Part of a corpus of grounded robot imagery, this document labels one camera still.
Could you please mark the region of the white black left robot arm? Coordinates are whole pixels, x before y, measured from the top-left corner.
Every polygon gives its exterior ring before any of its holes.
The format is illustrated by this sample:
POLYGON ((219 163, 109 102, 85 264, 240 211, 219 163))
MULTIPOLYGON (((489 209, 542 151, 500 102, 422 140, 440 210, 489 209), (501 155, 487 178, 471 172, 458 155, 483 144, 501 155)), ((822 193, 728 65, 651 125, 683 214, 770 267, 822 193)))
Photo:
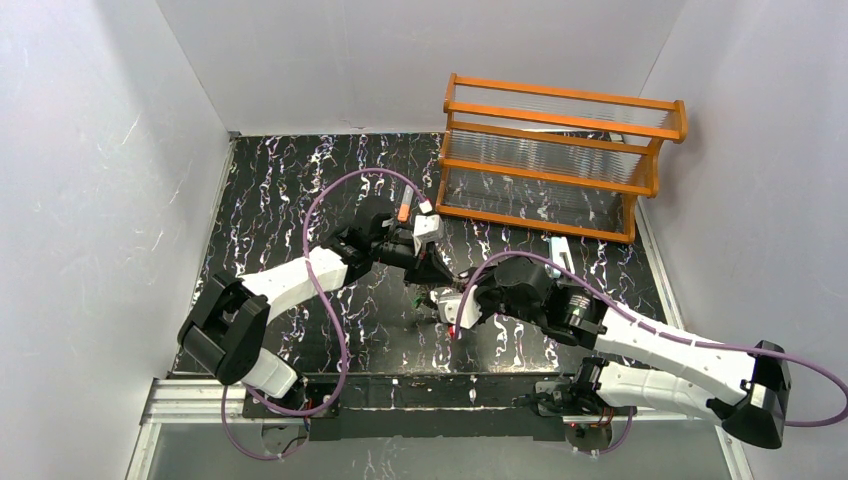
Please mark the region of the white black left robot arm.
POLYGON ((390 201, 368 198, 307 256, 242 277, 212 275, 177 334, 178 344, 221 384, 241 382, 284 398, 301 376, 263 346, 267 324, 283 312, 354 283, 376 263, 401 269, 408 284, 455 285, 436 250, 443 222, 430 205, 422 209, 402 221, 390 201))

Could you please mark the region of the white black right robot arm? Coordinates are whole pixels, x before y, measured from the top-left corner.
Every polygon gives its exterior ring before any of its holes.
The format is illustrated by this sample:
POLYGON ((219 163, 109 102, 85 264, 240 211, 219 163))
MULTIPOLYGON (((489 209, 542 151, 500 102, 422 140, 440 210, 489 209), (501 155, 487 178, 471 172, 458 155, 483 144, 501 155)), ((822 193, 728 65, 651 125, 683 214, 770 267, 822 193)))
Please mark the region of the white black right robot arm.
POLYGON ((574 375, 521 397, 539 415, 650 408, 710 421, 756 447, 783 444, 791 377, 774 343, 731 350, 604 298, 570 272, 554 278, 526 255, 480 268, 465 292, 480 321, 502 314, 594 351, 574 375))

